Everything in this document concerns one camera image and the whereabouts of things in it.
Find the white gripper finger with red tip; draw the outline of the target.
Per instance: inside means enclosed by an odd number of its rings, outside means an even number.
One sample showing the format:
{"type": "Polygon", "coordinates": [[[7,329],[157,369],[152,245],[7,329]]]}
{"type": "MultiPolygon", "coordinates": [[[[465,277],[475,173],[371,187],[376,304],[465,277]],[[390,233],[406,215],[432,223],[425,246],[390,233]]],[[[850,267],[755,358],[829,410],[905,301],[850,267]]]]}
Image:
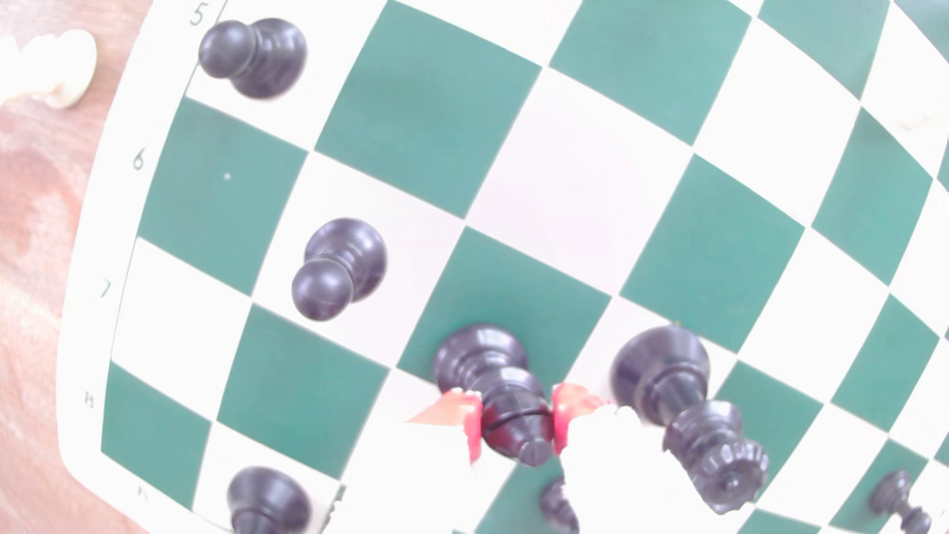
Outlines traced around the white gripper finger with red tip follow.
{"type": "Polygon", "coordinates": [[[451,533],[482,452],[481,394],[452,388],[385,432],[367,478],[335,504],[327,533],[451,533]]]}
{"type": "Polygon", "coordinates": [[[554,447],[579,533],[706,533],[674,460],[652,454],[634,410],[576,383],[552,389],[554,447]]]}

